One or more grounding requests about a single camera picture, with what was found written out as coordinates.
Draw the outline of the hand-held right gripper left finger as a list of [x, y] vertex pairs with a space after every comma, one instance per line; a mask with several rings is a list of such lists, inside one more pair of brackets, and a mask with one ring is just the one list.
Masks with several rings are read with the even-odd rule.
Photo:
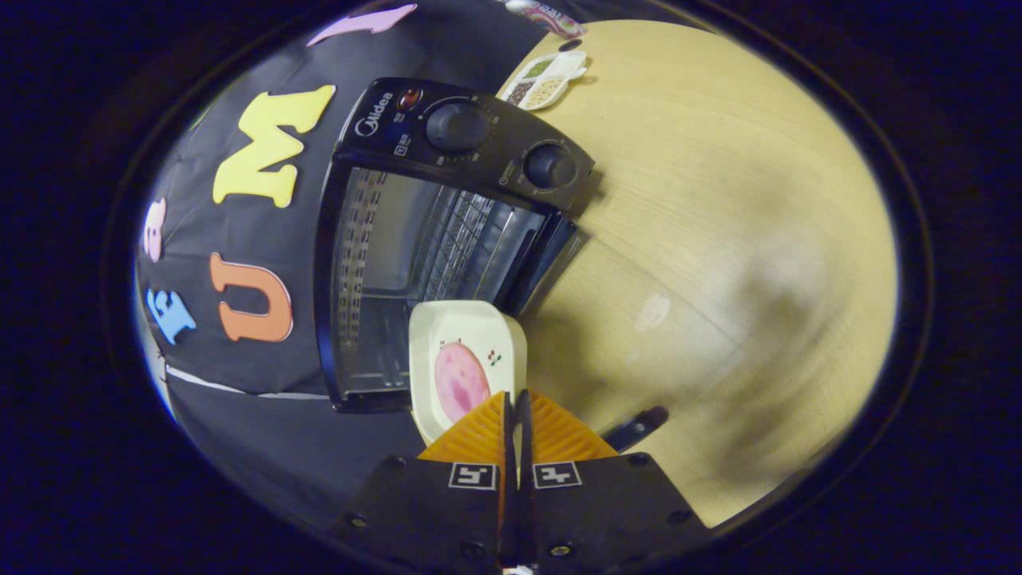
[[512, 405], [505, 392], [420, 456], [388, 456], [332, 536], [394, 570], [500, 570], [512, 557]]

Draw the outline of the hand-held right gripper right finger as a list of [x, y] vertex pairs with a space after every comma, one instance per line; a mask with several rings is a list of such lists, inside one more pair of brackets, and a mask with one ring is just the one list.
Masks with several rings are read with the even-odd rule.
[[515, 564], [529, 570], [650, 570], [711, 543], [692, 506], [646, 452], [618, 454], [535, 390], [521, 430]]

